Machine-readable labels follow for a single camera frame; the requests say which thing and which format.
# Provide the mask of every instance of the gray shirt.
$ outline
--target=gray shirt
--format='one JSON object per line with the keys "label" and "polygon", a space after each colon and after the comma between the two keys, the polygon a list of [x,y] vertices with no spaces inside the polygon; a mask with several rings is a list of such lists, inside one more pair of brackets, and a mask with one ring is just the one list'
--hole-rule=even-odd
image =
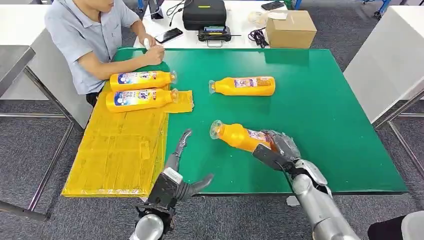
{"label": "gray shirt", "polygon": [[87,72],[77,60],[94,52],[102,63],[110,62],[122,45],[121,26],[129,28],[139,19],[122,0],[114,0],[112,10],[101,13],[101,23],[91,20],[72,0],[53,2],[45,15],[45,25],[66,58],[78,94],[99,92],[105,81]]}

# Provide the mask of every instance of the yellow plastic sheet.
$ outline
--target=yellow plastic sheet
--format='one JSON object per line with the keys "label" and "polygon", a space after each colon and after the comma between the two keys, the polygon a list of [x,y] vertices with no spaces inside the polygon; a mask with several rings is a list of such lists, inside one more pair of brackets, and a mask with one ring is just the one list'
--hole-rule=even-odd
{"label": "yellow plastic sheet", "polygon": [[164,166],[168,113],[191,112],[191,91],[161,108],[111,113],[105,84],[91,114],[62,195],[147,197]]}

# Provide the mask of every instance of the cardboard box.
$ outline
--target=cardboard box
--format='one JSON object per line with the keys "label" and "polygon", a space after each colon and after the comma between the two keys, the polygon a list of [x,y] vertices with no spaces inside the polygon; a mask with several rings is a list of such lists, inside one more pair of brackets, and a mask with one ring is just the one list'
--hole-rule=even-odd
{"label": "cardboard box", "polygon": [[266,34],[271,48],[308,49],[317,29],[308,11],[285,11],[286,19],[268,18]]}

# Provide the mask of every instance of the robotic hand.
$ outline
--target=robotic hand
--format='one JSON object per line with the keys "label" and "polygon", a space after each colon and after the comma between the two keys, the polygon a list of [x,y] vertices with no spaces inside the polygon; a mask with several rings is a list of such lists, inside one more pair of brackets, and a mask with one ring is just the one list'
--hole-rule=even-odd
{"label": "robotic hand", "polygon": [[333,201],[327,180],[310,161],[301,159],[292,138],[263,130],[272,139],[272,150],[259,144],[253,156],[276,171],[282,171],[312,226],[314,240],[359,240]]}
{"label": "robotic hand", "polygon": [[175,215],[175,205],[178,200],[187,200],[206,188],[214,178],[208,174],[203,180],[193,184],[183,182],[183,176],[178,173],[180,157],[187,145],[187,138],[192,134],[187,129],[178,141],[175,151],[168,160],[154,183],[146,203],[137,208],[140,220],[135,226],[131,240],[160,240],[173,229],[171,223]]}

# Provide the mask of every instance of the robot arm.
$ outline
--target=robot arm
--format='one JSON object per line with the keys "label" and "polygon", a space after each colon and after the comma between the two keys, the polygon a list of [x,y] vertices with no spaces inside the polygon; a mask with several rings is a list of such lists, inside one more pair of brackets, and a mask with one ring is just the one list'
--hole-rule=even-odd
{"label": "robot arm", "polygon": [[193,184],[183,182],[180,157],[187,138],[192,130],[187,129],[178,141],[175,151],[168,157],[164,170],[159,174],[146,203],[137,208],[139,221],[131,240],[160,240],[173,229],[173,217],[177,201],[187,200],[206,188],[214,178],[208,174],[203,180]]}
{"label": "robot arm", "polygon": [[262,131],[273,141],[272,149],[260,144],[253,156],[286,174],[297,200],[312,226],[315,240],[359,240],[333,201],[327,180],[310,161],[301,159],[294,141],[284,133]]}

